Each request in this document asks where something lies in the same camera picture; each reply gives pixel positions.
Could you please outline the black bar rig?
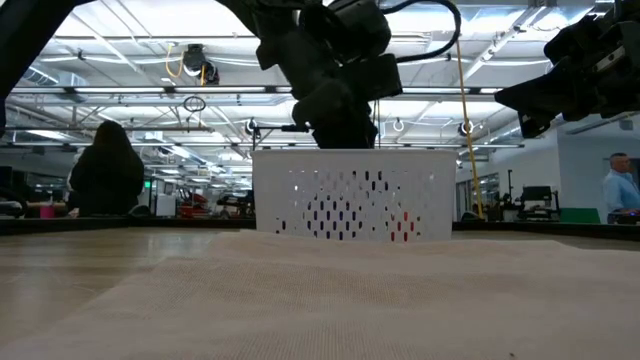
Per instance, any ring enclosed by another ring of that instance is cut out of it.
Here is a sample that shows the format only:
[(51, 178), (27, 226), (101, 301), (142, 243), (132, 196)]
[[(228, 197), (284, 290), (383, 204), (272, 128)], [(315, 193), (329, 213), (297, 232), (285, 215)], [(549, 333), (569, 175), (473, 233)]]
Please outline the black bar rig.
[(285, 125), (259, 125), (254, 118), (250, 118), (245, 123), (245, 132), (251, 136), (251, 149), (256, 150), (258, 145), (274, 131), (288, 133), (309, 133), (312, 130), (308, 125), (285, 124)]

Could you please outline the red equipment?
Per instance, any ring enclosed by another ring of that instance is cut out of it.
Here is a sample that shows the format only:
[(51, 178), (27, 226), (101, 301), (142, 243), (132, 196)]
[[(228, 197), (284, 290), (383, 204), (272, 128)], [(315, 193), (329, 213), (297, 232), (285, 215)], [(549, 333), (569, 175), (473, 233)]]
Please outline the red equipment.
[(206, 218), (209, 216), (209, 201), (202, 195), (182, 192), (179, 195), (177, 215), (184, 219)]

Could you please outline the green board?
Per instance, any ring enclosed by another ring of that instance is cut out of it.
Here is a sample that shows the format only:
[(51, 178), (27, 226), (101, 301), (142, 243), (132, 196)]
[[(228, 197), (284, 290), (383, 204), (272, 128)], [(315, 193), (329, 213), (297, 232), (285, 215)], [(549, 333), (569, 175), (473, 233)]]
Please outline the green board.
[(600, 224), (601, 219), (596, 208), (562, 208), (560, 210), (561, 223)]

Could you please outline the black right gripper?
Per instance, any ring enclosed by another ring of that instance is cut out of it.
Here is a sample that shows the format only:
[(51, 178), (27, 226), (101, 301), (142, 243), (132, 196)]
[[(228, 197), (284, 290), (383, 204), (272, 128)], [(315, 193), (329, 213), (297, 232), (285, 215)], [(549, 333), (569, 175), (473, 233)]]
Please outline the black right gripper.
[(575, 121), (640, 111), (640, 22), (613, 25), (570, 64), (494, 94), (516, 111), (523, 138), (538, 137), (558, 115)]

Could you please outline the black aluminium table frame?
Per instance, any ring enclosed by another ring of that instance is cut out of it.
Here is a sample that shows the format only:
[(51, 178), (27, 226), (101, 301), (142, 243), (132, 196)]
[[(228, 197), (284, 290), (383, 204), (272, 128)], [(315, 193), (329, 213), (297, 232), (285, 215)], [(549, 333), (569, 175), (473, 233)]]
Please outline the black aluminium table frame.
[[(0, 236), (37, 233), (88, 231), (127, 227), (196, 228), (196, 229), (256, 229), (255, 220), (203, 220), (161, 218), (57, 218), (0, 219)], [(549, 235), (640, 242), (640, 226), (597, 225), (579, 223), (481, 223), (453, 222), (453, 231), (527, 232)]]

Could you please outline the red strawberry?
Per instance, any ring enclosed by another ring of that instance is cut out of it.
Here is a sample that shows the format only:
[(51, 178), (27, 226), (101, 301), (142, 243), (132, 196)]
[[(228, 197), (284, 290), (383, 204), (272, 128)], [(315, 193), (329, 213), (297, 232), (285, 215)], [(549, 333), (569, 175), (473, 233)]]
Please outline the red strawberry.
[(421, 225), (420, 216), (405, 210), (391, 214), (386, 222), (391, 242), (417, 242), (422, 237)]

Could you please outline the person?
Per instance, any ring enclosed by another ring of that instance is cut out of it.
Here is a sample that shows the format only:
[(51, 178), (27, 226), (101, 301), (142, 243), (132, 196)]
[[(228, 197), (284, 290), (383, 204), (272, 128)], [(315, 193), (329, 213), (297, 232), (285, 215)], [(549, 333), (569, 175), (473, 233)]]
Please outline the person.
[(144, 165), (124, 128), (102, 122), (74, 165), (69, 184), (79, 197), (80, 217), (127, 215), (138, 205)]
[(640, 189), (634, 182), (626, 153), (612, 154), (609, 164), (610, 170), (603, 180), (603, 195), (607, 223), (615, 224), (621, 216), (640, 215)]

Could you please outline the black workstation machine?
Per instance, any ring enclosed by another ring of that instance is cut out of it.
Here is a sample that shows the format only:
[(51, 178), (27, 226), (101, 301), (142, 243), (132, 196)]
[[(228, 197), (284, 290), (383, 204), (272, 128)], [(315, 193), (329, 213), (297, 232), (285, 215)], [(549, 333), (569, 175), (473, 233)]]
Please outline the black workstation machine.
[(500, 198), (503, 222), (559, 222), (559, 193), (551, 186), (526, 186), (518, 197), (513, 196), (513, 171), (507, 171), (508, 192)]

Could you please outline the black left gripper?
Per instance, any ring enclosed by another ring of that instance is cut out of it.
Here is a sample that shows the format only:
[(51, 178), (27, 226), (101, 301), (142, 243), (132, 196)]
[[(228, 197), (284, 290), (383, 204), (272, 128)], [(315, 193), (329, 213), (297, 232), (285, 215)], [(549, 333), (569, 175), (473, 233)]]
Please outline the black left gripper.
[(279, 67), (297, 100), (293, 118), (308, 123), (320, 149), (371, 149), (368, 64), (339, 64), (322, 49), (281, 49)]

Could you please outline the white cabinet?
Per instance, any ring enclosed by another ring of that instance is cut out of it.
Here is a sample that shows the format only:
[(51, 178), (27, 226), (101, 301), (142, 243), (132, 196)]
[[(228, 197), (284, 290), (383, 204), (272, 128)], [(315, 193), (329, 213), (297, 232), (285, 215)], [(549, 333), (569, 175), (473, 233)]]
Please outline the white cabinet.
[(174, 195), (159, 194), (156, 196), (155, 215), (158, 217), (175, 217), (177, 200)]

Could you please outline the white perforated plastic basket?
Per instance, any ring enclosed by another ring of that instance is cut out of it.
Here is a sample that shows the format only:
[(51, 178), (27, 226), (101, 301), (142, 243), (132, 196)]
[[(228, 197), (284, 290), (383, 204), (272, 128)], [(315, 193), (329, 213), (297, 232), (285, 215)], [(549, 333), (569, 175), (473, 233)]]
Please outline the white perforated plastic basket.
[(403, 243), (390, 241), (386, 222), (405, 210), (421, 217), (417, 242), (448, 240), (456, 159), (446, 150), (257, 151), (256, 227), (317, 239)]

